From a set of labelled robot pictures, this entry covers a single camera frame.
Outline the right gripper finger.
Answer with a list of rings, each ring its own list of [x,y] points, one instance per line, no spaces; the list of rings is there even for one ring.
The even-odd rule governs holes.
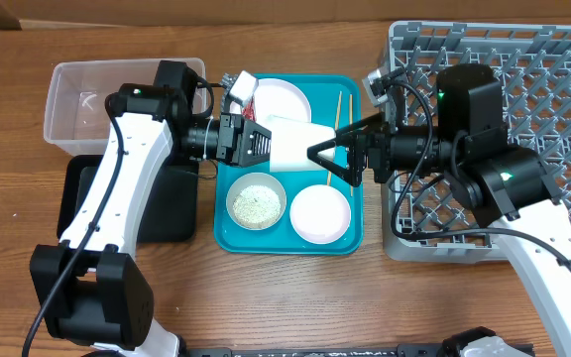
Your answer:
[[[320,156],[320,152],[338,147],[344,147],[348,150],[345,167],[340,167],[333,161]],[[353,187],[358,187],[362,183],[362,173],[365,169],[365,150],[358,147],[356,139],[331,139],[315,144],[307,149],[307,158]]]
[[[353,137],[356,137],[360,134],[370,134],[372,132],[377,132],[384,125],[385,114],[379,112],[360,121],[354,122],[353,124],[338,129],[335,132],[334,141],[336,144],[345,144]]]

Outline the grey bowl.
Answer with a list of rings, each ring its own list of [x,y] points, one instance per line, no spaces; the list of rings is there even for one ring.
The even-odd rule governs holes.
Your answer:
[[[249,173],[249,174],[245,174],[243,176],[241,176],[240,178],[238,178],[229,188],[227,195],[226,195],[226,210],[229,214],[229,216],[233,219],[233,221],[239,225],[240,227],[247,229],[243,226],[241,226],[237,220],[234,218],[233,216],[233,211],[232,211],[232,206],[233,206],[233,200],[235,199],[235,197],[240,193],[240,191],[242,189],[244,189],[245,187],[249,186],[249,185],[264,185],[269,187],[270,189],[272,189],[273,191],[275,191],[277,193],[277,195],[280,198],[281,201],[281,216],[280,218],[273,224],[275,225],[284,215],[285,211],[286,211],[286,203],[287,203],[287,199],[286,199],[286,192],[284,187],[282,186],[282,184],[273,176],[268,175],[268,174],[264,174],[264,173]]]

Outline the wooden chopstick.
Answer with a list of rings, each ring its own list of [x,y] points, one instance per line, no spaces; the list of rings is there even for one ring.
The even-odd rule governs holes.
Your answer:
[[[339,129],[340,116],[341,116],[341,107],[342,107],[342,97],[343,97],[343,92],[342,92],[342,91],[339,91],[339,96],[338,96],[338,101],[337,101],[337,108],[336,108],[336,114],[335,114],[335,121],[334,121],[334,131],[337,131],[337,130]],[[330,186],[330,185],[331,185],[331,181],[332,181],[332,172],[328,171],[326,184],[327,184],[328,186]]]

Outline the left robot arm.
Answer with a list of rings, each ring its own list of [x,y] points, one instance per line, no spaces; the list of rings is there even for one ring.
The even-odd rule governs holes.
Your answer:
[[[154,319],[154,294],[135,262],[142,217],[171,155],[246,168],[267,161],[272,134],[241,114],[192,109],[211,84],[183,61],[159,63],[153,84],[125,83],[104,102],[107,146],[85,200],[54,245],[39,245],[30,273],[41,325],[96,356],[184,356],[184,340]]]

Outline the white cup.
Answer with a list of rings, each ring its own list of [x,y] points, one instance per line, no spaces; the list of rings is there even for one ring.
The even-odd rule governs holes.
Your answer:
[[[272,173],[323,171],[307,157],[309,147],[335,138],[328,126],[270,115],[262,123],[272,134],[269,167]]]

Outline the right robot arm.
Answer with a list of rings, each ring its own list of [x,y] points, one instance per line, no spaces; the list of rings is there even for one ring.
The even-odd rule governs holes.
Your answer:
[[[509,143],[502,87],[489,66],[448,67],[435,90],[417,99],[423,125],[376,114],[311,146],[308,158],[353,186],[365,169],[378,183],[401,170],[447,180],[475,218],[469,234],[505,254],[556,353],[571,356],[571,223],[553,175],[536,151]]]

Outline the white pink bowl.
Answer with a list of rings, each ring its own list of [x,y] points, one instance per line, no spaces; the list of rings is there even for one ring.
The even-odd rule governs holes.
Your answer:
[[[325,184],[311,185],[293,199],[289,220],[305,241],[325,245],[337,241],[351,224],[351,207],[338,189]]]

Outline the red snack wrapper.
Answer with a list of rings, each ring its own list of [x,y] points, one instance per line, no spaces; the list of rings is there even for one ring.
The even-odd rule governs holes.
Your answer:
[[[245,119],[256,122],[257,115],[255,109],[255,98],[252,97],[250,101],[242,108],[242,115]]]

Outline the white rice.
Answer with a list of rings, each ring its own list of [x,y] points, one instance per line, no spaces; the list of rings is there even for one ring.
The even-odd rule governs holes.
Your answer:
[[[265,229],[281,216],[281,201],[275,191],[264,185],[249,185],[233,200],[233,216],[247,229]]]

